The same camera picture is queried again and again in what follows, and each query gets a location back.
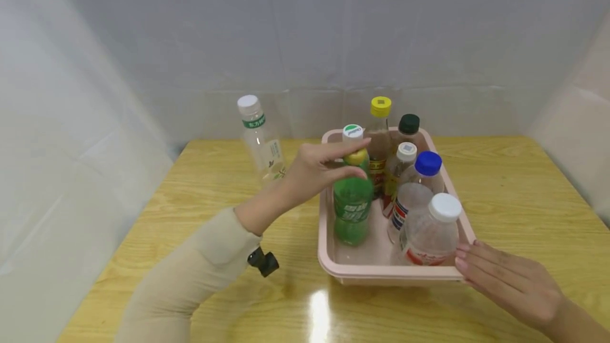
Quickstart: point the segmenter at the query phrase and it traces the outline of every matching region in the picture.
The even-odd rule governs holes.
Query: pink plastic basket
[[[398,133],[396,127],[391,133]],[[340,142],[342,130],[330,130],[322,137],[322,143]],[[432,138],[420,129],[417,144],[422,150],[436,151]],[[445,190],[455,197],[455,188],[443,165],[441,176]],[[380,200],[375,200],[369,215],[369,236],[358,247],[346,246],[338,242],[333,233],[335,215],[333,210],[333,189],[327,188],[320,194],[320,228],[318,232],[318,260],[328,274],[344,285],[376,286],[432,286],[446,282],[461,282],[464,278],[454,266],[453,258],[441,266],[392,266],[390,250],[392,244],[386,227],[388,219],[381,214]],[[462,211],[457,226],[461,242],[474,242],[474,231]]]

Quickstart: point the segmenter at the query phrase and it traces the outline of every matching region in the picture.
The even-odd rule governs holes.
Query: blue bottle cap
[[[423,151],[417,157],[416,170],[426,177],[433,177],[441,170],[442,163],[443,160],[437,153]]]

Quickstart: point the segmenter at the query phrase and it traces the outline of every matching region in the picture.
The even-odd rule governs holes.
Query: bottle label
[[[392,218],[392,225],[394,228],[400,231],[402,228],[402,224],[405,223],[405,219],[409,214],[409,210],[402,205],[398,199],[394,201],[394,207],[392,208],[392,213],[390,214],[390,218]]]
[[[402,255],[416,265],[437,266],[449,258],[448,255],[433,255],[414,248],[407,239],[406,228],[401,230],[401,234],[398,236],[398,241],[400,243]]]
[[[335,215],[338,218],[349,222],[361,222],[369,217],[370,202],[346,203],[337,195],[334,195]]]
[[[396,191],[398,189],[398,177],[385,170],[384,194],[382,199],[381,209],[389,207],[394,199],[396,199]]]
[[[286,174],[286,167],[284,166],[284,158],[278,139],[273,139],[272,141],[265,143],[265,146],[261,149],[261,158],[266,169],[272,169],[273,166],[281,164],[280,170],[274,173],[273,178],[277,179],[284,177]]]
[[[244,121],[241,120],[244,123],[244,126],[246,128],[257,128],[257,127],[261,127],[265,124],[265,114],[261,115],[260,118],[255,119],[254,121]]]
[[[382,161],[372,160],[369,162],[369,171],[374,184],[374,195],[380,197],[383,194],[383,183],[385,179],[385,159]]]

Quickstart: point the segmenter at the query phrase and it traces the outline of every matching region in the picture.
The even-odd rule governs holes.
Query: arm
[[[566,298],[534,260],[475,241],[458,247],[456,267],[467,284],[555,343],[610,342],[610,332]]]
[[[245,270],[274,220],[339,179],[365,177],[357,167],[329,164],[369,141],[301,146],[285,178],[234,211],[222,210],[146,275],[125,309],[115,342],[188,343],[193,312]]]
[[[566,299],[553,323],[542,332],[555,343],[610,342],[610,331],[569,299]]]

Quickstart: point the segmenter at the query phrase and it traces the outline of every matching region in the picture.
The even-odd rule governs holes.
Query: yellow bottle cap
[[[360,166],[368,156],[369,153],[366,151],[366,149],[361,149],[349,155],[345,155],[344,162],[350,166]]]
[[[392,100],[387,97],[375,97],[371,100],[371,114],[378,118],[386,118],[390,115]]]

